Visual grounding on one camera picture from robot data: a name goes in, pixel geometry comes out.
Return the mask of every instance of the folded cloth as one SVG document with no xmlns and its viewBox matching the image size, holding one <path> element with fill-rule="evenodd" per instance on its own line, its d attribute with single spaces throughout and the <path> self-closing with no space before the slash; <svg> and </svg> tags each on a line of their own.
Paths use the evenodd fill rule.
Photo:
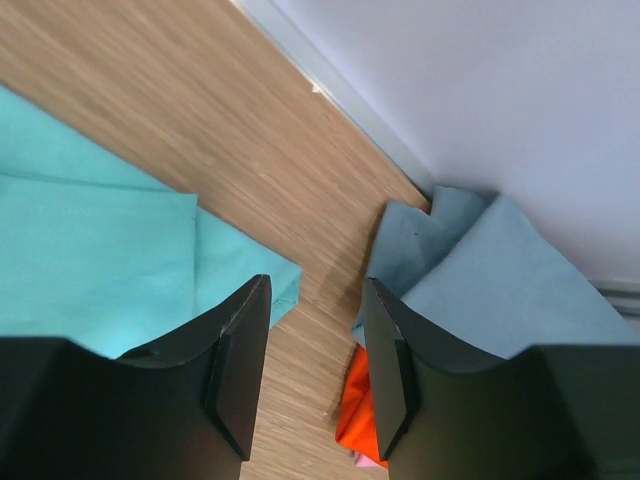
<svg viewBox="0 0 640 480">
<path fill-rule="evenodd" d="M 533 344 L 639 337 L 506 196 L 437 187 L 431 215 L 387 206 L 367 276 L 417 313 L 502 358 Z M 353 328 L 364 345 L 361 315 Z"/>
<path fill-rule="evenodd" d="M 271 325 L 297 303 L 300 267 L 2 87 L 0 174 L 0 301 L 12 312 L 0 335 L 67 332 L 117 356 L 218 305 L 258 273 L 271 276 Z M 72 277 L 80 271 L 82 280 Z M 122 312 L 128 333 L 109 332 L 118 307 L 107 308 L 107 295 L 120 306 L 138 299 L 137 312 Z M 21 309 L 27 298 L 41 303 Z"/>
<path fill-rule="evenodd" d="M 115 357 L 194 311 L 196 196 L 0 175 L 3 335 Z"/>
<path fill-rule="evenodd" d="M 342 393 L 336 442 L 347 450 L 368 457 L 376 465 L 387 468 L 387 462 L 380 460 L 378 452 L 367 352 L 362 347 L 357 348 Z"/>
</svg>

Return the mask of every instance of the clothing pile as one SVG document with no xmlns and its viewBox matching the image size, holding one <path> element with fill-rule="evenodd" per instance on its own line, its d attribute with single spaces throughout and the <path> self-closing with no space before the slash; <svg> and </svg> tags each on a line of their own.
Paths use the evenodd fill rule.
<svg viewBox="0 0 640 480">
<path fill-rule="evenodd" d="M 388 204 L 366 275 L 447 332 L 505 359 L 535 344 L 640 343 L 612 304 L 504 195 L 490 201 L 437 187 L 430 214 Z M 366 347 L 362 314 L 352 333 Z M 385 465 L 364 350 L 347 378 L 336 440 Z"/>
</svg>

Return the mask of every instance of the light blue cloth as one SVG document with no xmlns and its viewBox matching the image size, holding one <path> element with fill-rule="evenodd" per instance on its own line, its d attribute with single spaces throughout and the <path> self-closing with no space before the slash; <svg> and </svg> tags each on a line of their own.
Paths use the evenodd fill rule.
<svg viewBox="0 0 640 480">
<path fill-rule="evenodd" d="M 507 197 L 437 187 L 387 206 L 367 269 L 414 311 L 502 358 L 533 344 L 637 344 L 623 318 Z M 364 345 L 362 318 L 353 328 Z"/>
<path fill-rule="evenodd" d="M 272 326 L 297 304 L 300 267 L 2 87 L 0 174 L 0 335 L 66 333 L 115 357 L 258 273 Z"/>
</svg>

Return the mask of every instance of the wooden floor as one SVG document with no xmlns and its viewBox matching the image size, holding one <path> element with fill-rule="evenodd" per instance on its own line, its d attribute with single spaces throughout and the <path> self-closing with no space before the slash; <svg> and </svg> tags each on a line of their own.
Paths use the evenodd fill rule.
<svg viewBox="0 0 640 480">
<path fill-rule="evenodd" d="M 242 478 L 384 478 L 331 411 L 381 209 L 426 205 L 392 164 L 228 0 L 0 0 L 0 82 L 304 268 Z"/>
</svg>

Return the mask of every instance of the towel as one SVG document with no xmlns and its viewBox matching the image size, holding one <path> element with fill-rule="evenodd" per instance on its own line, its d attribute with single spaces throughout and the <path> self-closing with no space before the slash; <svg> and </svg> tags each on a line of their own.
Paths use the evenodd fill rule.
<svg viewBox="0 0 640 480">
<path fill-rule="evenodd" d="M 298 299 L 300 267 L 2 87 L 0 231 L 0 335 L 113 358 L 258 273 L 271 326 Z"/>
<path fill-rule="evenodd" d="M 431 215 L 390 203 L 367 276 L 449 333 L 502 358 L 534 344 L 637 344 L 589 281 L 507 196 L 437 187 Z M 353 328 L 364 345 L 362 315 Z"/>
</svg>

